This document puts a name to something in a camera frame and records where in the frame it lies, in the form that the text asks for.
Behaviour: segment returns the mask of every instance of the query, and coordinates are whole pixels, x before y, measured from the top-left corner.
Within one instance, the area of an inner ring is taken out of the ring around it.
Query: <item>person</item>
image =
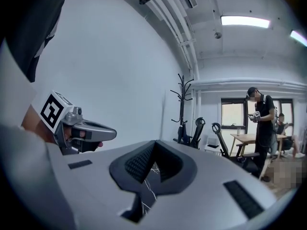
[[[258,167],[258,171],[253,173],[257,178],[262,172],[267,153],[272,145],[273,124],[275,106],[273,99],[259,92],[255,87],[250,87],[247,92],[247,99],[255,101],[256,111],[260,112],[259,118],[250,118],[253,122],[257,122],[257,132],[255,141],[255,152],[259,153],[258,157],[254,158],[254,162]],[[269,177],[262,178],[264,181],[269,181]]]
[[[3,15],[4,37],[14,62],[30,82],[35,81],[39,55],[49,40],[53,38],[65,0],[6,0],[12,3]],[[25,130],[39,135],[45,142],[55,143],[52,132],[45,126],[35,109],[26,111],[22,126]],[[64,127],[66,139],[71,138],[71,128]]]
[[[278,135],[285,135],[285,131],[289,126],[293,124],[284,123],[284,114],[280,113],[278,116]],[[287,139],[283,140],[283,150],[290,150],[290,148],[294,148],[292,151],[292,156],[295,158],[295,155],[299,153],[299,143],[296,135],[288,136]]]

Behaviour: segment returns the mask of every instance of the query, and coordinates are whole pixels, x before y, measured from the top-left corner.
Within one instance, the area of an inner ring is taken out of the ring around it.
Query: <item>fluorescent light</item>
[[[268,28],[270,21],[245,17],[245,16],[221,16],[222,25],[253,25]]]
[[[298,42],[302,43],[303,45],[307,47],[307,40],[301,34],[297,33],[296,31],[292,31],[290,34],[290,37],[294,38],[295,40],[297,40]]]

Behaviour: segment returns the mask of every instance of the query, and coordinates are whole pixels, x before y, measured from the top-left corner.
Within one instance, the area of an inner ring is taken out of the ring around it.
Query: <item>white sleeve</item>
[[[0,123],[20,126],[35,95],[4,39],[0,47]]]

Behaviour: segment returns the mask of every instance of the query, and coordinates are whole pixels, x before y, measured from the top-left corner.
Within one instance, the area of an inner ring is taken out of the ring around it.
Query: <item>person sitting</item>
[[[293,124],[284,123],[284,114],[280,113],[278,116],[278,129],[277,134],[278,135],[285,135],[285,131],[289,126],[293,126]],[[292,156],[295,158],[295,155],[299,153],[299,144],[297,140],[297,136],[288,136],[286,139],[283,139],[283,150],[290,150],[293,149]]]

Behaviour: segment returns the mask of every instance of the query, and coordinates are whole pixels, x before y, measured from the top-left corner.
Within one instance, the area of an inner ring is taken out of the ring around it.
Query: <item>black office chair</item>
[[[230,157],[228,153],[228,148],[225,144],[225,141],[223,139],[222,133],[221,133],[221,126],[218,123],[213,123],[212,124],[212,130],[213,132],[217,135],[219,138],[220,144],[222,149],[220,149],[221,154],[223,157],[226,157],[227,159],[231,160],[233,163],[244,169],[245,171],[249,173],[257,172],[258,167],[256,166],[255,162],[253,161],[252,158],[259,156],[258,152],[255,153],[250,153],[250,154],[243,154],[242,156],[240,155],[240,152],[242,150],[243,146],[246,146],[248,144],[243,143],[243,144],[237,144],[239,147],[238,152],[236,153],[235,157]]]
[[[187,135],[186,127],[184,124],[181,144],[192,147],[192,148],[199,149],[198,144],[201,140],[199,138],[201,136],[203,126],[206,124],[206,122],[202,117],[199,117],[198,119],[196,119],[195,124],[196,124],[196,130],[195,130],[193,137]]]

